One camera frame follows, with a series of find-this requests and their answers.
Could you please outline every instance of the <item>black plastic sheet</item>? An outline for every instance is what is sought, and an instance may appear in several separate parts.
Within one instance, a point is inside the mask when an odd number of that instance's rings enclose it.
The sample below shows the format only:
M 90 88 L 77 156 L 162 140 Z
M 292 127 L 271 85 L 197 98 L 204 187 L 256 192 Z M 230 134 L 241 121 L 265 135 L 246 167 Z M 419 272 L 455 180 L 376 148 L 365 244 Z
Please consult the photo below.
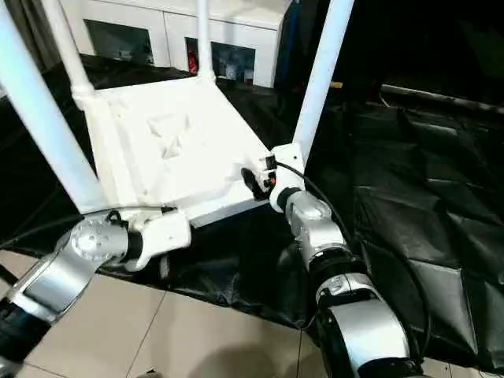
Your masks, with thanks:
M 98 58 L 85 60 L 96 87 L 185 76 Z M 61 66 L 46 74 L 86 155 L 83 114 Z M 219 82 L 267 147 L 288 143 L 301 98 Z M 76 213 L 7 100 L 2 137 L 0 238 Z M 504 372 L 504 131 L 499 124 L 448 113 L 326 102 L 306 170 L 333 201 L 355 237 L 377 287 L 421 332 L 421 302 L 394 249 L 412 261 L 434 311 L 428 354 Z M 71 223 L 20 241 L 40 256 Z M 288 226 L 268 206 L 195 230 L 186 250 L 133 276 L 139 284 L 230 306 L 291 327 L 313 314 L 308 280 Z

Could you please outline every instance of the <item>silver robot arm segment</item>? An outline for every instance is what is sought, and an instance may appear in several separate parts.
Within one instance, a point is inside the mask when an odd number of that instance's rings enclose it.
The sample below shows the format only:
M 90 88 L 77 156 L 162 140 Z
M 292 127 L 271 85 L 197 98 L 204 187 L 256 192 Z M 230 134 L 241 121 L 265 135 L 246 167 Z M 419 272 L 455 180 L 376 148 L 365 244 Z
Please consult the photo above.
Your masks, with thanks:
M 18 373 L 101 266 L 125 266 L 143 258 L 143 250 L 142 233 L 128 229 L 117 211 L 86 217 L 63 235 L 0 301 L 0 377 Z
M 273 153 L 273 160 L 299 165 L 296 145 L 276 147 Z M 299 177 L 272 166 L 276 187 L 270 202 L 285 213 L 299 243 L 317 303 L 314 320 L 328 375 L 421 376 L 404 327 L 372 284 L 364 262 L 351 253 L 330 206 L 299 185 Z

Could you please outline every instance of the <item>black cable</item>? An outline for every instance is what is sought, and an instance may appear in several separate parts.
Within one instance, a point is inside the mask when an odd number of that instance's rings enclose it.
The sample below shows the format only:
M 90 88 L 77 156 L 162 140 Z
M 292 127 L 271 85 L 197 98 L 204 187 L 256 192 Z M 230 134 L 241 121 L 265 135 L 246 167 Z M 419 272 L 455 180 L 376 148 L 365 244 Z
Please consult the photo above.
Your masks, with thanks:
M 14 284 L 19 280 L 14 274 L 8 270 L 4 265 L 0 264 L 0 278 L 6 282 L 6 284 L 10 286 L 14 286 Z
M 299 172 L 297 169 L 292 168 L 290 165 L 284 164 L 280 161 L 276 162 L 276 165 L 279 167 L 283 167 L 285 169 L 288 169 L 289 171 L 295 173 L 299 177 L 303 178 L 305 182 L 312 187 L 312 189 L 317 193 L 317 195 L 324 200 L 328 206 L 331 208 L 332 213 L 335 215 L 335 218 L 342 230 L 343 236 L 345 237 L 346 240 L 351 240 L 350 239 L 350 233 L 347 231 L 345 228 L 345 224 L 343 223 L 343 220 L 341 219 L 341 216 L 336 212 L 335 207 L 331 204 L 329 201 L 328 197 L 324 194 L 324 192 L 308 177 L 306 177 L 303 173 Z M 409 277 L 413 281 L 413 284 L 415 288 L 418 291 L 418 295 L 420 296 L 421 302 L 422 302 L 422 308 L 424 311 L 424 319 L 425 319 L 425 325 L 424 325 L 424 342 L 422 345 L 422 348 L 420 348 L 420 356 L 419 358 L 422 360 L 425 356 L 425 353 L 427 352 L 428 344 L 431 341 L 431 336 L 432 336 L 432 311 L 431 307 L 428 302 L 427 294 L 425 292 L 425 289 L 418 278 L 417 273 L 415 272 L 413 266 L 411 265 L 410 261 L 402 254 L 397 252 L 394 248 L 391 248 L 392 254 L 401 262 L 401 264 L 404 266 L 406 271 L 409 274 Z
M 6 248 L 8 246 L 11 246 L 12 244 L 17 243 L 21 239 L 25 239 L 25 238 L 27 238 L 31 235 L 34 235 L 38 232 L 47 230 L 49 228 L 54 228 L 59 225 L 69 223 L 72 221 L 81 221 L 82 219 L 84 219 L 85 217 L 89 217 L 90 215 L 97 215 L 100 213 L 106 213 L 106 212 L 113 211 L 113 210 L 161 209 L 163 207 L 165 207 L 165 205 L 162 205 L 162 206 L 154 206 L 154 205 L 118 206 L 118 207 L 110 207 L 110 208 L 106 208 L 106 209 L 94 210 L 94 211 L 90 211 L 89 213 L 84 213 L 84 214 L 73 214 L 68 217 L 62 217 L 60 219 L 56 219 L 51 222 L 46 222 L 44 224 L 41 224 L 38 227 L 31 228 L 31 229 L 27 230 L 26 232 L 22 232 L 18 236 L 14 236 L 13 238 L 0 244 L 0 250 L 3 250 L 4 248 Z
M 296 364 L 296 378 L 299 378 L 299 364 L 301 363 L 301 342 L 302 342 L 302 328 L 299 329 L 298 362 Z
M 279 167 L 288 169 L 289 171 L 295 173 L 296 175 L 301 177 L 303 180 L 305 180 L 305 182 L 308 185 L 311 186 L 313 191 L 315 191 L 315 193 L 317 193 L 317 195 L 320 197 L 320 199 L 322 199 L 325 203 L 328 204 L 329 208 L 332 211 L 332 214 L 336 218 L 336 223 L 338 223 L 338 226 L 341 228 L 341 232 L 343 233 L 343 236 L 345 237 L 347 242 L 350 243 L 352 240 L 352 238 L 350 237 L 350 233 L 348 232 L 347 227 L 345 227 L 345 224 L 343 223 L 343 219 L 341 218 L 339 213 L 336 211 L 336 209 L 332 205 L 331 201 L 329 201 L 329 198 L 327 197 L 327 195 L 325 195 L 324 192 L 312 180 L 310 180 L 308 177 L 306 177 L 303 173 L 299 172 L 296 168 L 292 168 L 290 165 L 284 164 L 280 161 L 277 161 L 276 165 L 278 165 Z
M 427 348 L 428 344 L 431 342 L 431 337 L 432 337 L 432 309 L 431 306 L 429 305 L 429 301 L 427 298 L 427 293 L 425 292 L 424 285 L 422 285 L 422 282 L 418 278 L 417 273 L 415 272 L 415 269 L 410 263 L 410 260 L 408 260 L 407 257 L 405 257 L 403 254 L 397 252 L 395 249 L 392 250 L 392 255 L 397 258 L 401 264 L 404 266 L 405 270 L 408 272 L 409 277 L 413 281 L 413 285 L 418 291 L 418 295 L 420 296 L 421 302 L 422 302 L 422 309 L 424 311 L 424 342 L 422 345 L 422 348 L 420 348 L 420 359 L 422 360 L 425 357 L 425 354 L 427 353 Z

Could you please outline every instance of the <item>floor tile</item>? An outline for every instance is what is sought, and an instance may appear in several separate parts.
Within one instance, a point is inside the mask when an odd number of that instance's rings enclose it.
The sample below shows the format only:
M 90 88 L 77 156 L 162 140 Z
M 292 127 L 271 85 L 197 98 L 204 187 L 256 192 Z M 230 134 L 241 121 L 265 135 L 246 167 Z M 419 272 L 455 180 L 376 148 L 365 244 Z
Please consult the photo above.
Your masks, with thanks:
M 20 276 L 35 259 L 2 251 Z M 0 284 L 2 294 L 8 289 Z M 28 363 L 71 378 L 126 376 L 164 292 L 96 276 L 76 306 L 28 356 Z
M 422 365 L 424 374 L 433 378 L 450 378 L 450 365 L 446 362 L 425 358 Z
M 20 278 L 25 274 L 35 263 L 37 259 L 24 256 L 22 254 L 15 254 L 7 250 L 0 250 L 0 264 L 4 265 L 10 272 Z M 0 280 L 0 295 L 4 295 L 10 286 Z
M 17 374 L 16 378 L 66 378 L 41 370 L 35 366 L 25 365 L 22 370 Z
M 327 378 L 321 350 L 311 341 L 310 337 L 303 334 L 303 348 L 299 362 L 299 378 Z M 296 377 L 296 370 L 290 375 Z
M 128 377 L 156 369 L 177 378 L 283 378 L 298 341 L 293 329 L 167 293 Z

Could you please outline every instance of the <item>black wire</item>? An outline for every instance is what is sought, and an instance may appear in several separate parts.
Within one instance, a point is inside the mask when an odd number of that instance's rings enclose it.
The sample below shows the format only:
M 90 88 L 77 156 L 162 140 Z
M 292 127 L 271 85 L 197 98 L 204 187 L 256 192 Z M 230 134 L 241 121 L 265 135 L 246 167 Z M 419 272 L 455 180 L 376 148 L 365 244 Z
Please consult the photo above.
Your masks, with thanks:
M 341 232 L 343 233 L 343 236 L 345 237 L 345 239 L 347 240 L 347 242 L 351 242 L 352 238 L 350 237 L 350 233 L 348 232 L 347 227 L 343 223 L 343 219 L 341 218 L 341 216 L 339 215 L 339 213 L 336 211 L 336 209 L 332 205 L 331 201 L 329 201 L 329 198 L 327 197 L 327 195 L 325 195 L 324 192 L 312 180 L 310 180 L 308 177 L 306 177 L 303 173 L 299 172 L 296 168 L 292 168 L 290 165 L 284 164 L 284 163 L 282 163 L 280 161 L 277 161 L 276 165 L 278 165 L 279 167 L 283 167 L 285 169 L 288 169 L 289 171 L 295 173 L 296 175 L 298 175 L 299 177 L 301 177 L 303 180 L 305 180 L 305 182 L 308 185 L 311 186 L 311 188 L 313 189 L 313 191 L 315 191 L 315 193 L 317 193 L 317 195 L 324 202 L 326 202 L 328 204 L 329 208 L 332 211 L 332 214 L 336 218 L 336 222 L 338 223 L 339 228 L 341 228 Z
M 409 277 L 413 281 L 415 288 L 418 291 L 418 295 L 422 301 L 422 309 L 424 311 L 424 343 L 422 348 L 420 348 L 420 359 L 425 357 L 427 353 L 428 344 L 431 342 L 432 337 L 432 309 L 429 305 L 429 301 L 427 298 L 427 293 L 425 292 L 424 285 L 418 278 L 417 273 L 415 272 L 414 267 L 411 265 L 410 260 L 406 258 L 403 254 L 400 254 L 396 250 L 392 249 L 392 255 L 394 255 L 404 266 L 405 270 L 408 272 Z
M 345 228 L 345 224 L 343 223 L 343 220 L 341 219 L 341 216 L 338 214 L 336 211 L 335 207 L 331 204 L 329 201 L 328 197 L 324 194 L 324 192 L 308 177 L 306 177 L 303 173 L 299 172 L 297 169 L 291 167 L 290 165 L 284 164 L 280 161 L 276 162 L 276 165 L 279 167 L 283 167 L 285 169 L 288 169 L 289 171 L 295 173 L 299 177 L 303 178 L 307 184 L 309 184 L 312 189 L 317 193 L 317 195 L 323 199 L 331 208 L 332 213 L 334 214 L 336 220 L 338 221 L 338 224 L 342 230 L 343 236 L 345 237 L 346 240 L 351 240 L 350 239 L 350 233 L 348 230 Z M 420 296 L 420 299 L 422 301 L 422 308 L 424 311 L 424 319 L 425 319 L 425 325 L 424 325 L 424 343 L 422 345 L 422 348 L 420 348 L 420 360 L 422 360 L 425 356 L 425 353 L 427 352 L 428 344 L 431 341 L 431 336 L 432 336 L 432 310 L 428 302 L 427 294 L 425 292 L 425 289 L 418 278 L 417 273 L 415 272 L 413 266 L 411 265 L 410 261 L 402 254 L 397 252 L 394 248 L 391 248 L 392 254 L 401 262 L 401 264 L 404 266 L 406 271 L 408 272 L 411 280 L 413 281 L 413 284 L 415 285 L 415 288 L 418 291 L 418 295 Z
M 68 217 L 62 217 L 62 218 L 53 220 L 51 222 L 46 222 L 44 224 L 41 224 L 38 227 L 30 228 L 26 232 L 22 232 L 19 235 L 14 236 L 13 238 L 11 238 L 9 240 L 6 240 L 2 244 L 0 244 L 0 250 L 13 245 L 14 243 L 19 242 L 21 239 L 25 239 L 25 238 L 27 238 L 27 237 L 29 237 L 31 235 L 34 235 L 36 233 L 39 233 L 41 231 L 45 231 L 47 229 L 54 228 L 54 227 L 57 227 L 59 225 L 66 224 L 66 223 L 69 223 L 69 222 L 72 222 L 72 221 L 81 221 L 82 219 L 84 219 L 84 217 L 88 217 L 90 215 L 96 215 L 96 214 L 100 214 L 100 213 L 106 213 L 106 212 L 113 211 L 113 210 L 161 209 L 164 206 L 165 205 L 162 205 L 162 206 L 154 206 L 154 205 L 152 205 L 152 206 L 151 205 L 118 206 L 118 207 L 110 207 L 110 208 L 106 208 L 106 209 L 100 209 L 100 210 L 90 211 L 89 213 L 84 213 L 84 214 L 73 214 L 73 215 L 70 215 Z
M 301 363 L 301 342 L 302 342 L 302 328 L 299 329 L 298 363 L 296 364 L 296 378 L 299 377 L 299 364 Z

